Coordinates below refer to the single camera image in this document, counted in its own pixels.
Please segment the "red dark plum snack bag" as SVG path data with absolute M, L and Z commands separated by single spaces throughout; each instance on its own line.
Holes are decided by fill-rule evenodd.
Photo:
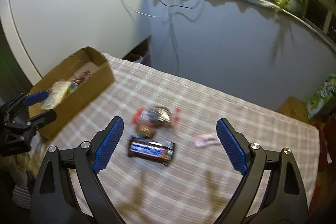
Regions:
M 80 73 L 78 76 L 76 76 L 74 79 L 75 80 L 79 80 L 80 83 L 82 83 L 83 81 L 86 81 L 88 78 L 90 78 L 92 75 L 92 72 L 87 70 L 84 71 L 83 73 Z

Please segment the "beige tofu snack packet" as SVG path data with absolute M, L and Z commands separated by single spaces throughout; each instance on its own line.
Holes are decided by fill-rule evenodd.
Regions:
M 53 84 L 46 100 L 41 105 L 42 110 L 54 109 L 58 106 L 68 93 L 71 81 L 58 81 Z

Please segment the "pink candy packet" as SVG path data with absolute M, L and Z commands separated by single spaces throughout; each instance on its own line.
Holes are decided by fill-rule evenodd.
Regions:
M 197 148 L 205 148 L 212 145 L 220 145 L 221 142 L 218 139 L 216 133 L 211 134 L 198 134 L 194 137 L 194 145 Z

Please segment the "cardboard box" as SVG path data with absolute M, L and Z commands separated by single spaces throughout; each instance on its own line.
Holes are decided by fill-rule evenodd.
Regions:
M 108 60 L 92 47 L 85 47 L 64 59 L 47 73 L 30 93 L 42 90 L 52 91 L 50 100 L 29 107 L 29 116 L 33 117 L 45 111 L 46 107 L 56 112 L 56 120 L 38 130 L 47 139 L 53 139 L 70 120 L 104 91 L 114 76 Z

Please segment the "plaid tablecloth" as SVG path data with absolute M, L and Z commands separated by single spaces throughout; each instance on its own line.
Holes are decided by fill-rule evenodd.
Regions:
M 235 192 L 242 176 L 221 145 L 198 148 L 199 134 L 213 134 L 226 118 L 233 128 L 264 149 L 288 147 L 299 167 L 306 196 L 313 196 L 318 170 L 319 134 L 315 127 L 204 85 L 142 64 L 106 55 L 114 82 L 76 115 L 52 140 L 34 137 L 31 168 L 38 173 L 48 147 L 75 148 L 106 128 L 113 117 L 124 132 L 107 167 L 98 177 L 127 223 L 213 223 Z M 172 129 L 155 138 L 176 145 L 169 166 L 127 156 L 135 112 L 160 105 L 180 109 Z

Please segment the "green tissue box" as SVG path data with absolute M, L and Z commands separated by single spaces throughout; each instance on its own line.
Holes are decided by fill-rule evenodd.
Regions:
M 335 108 L 335 74 L 325 80 L 306 104 L 307 117 L 326 116 Z

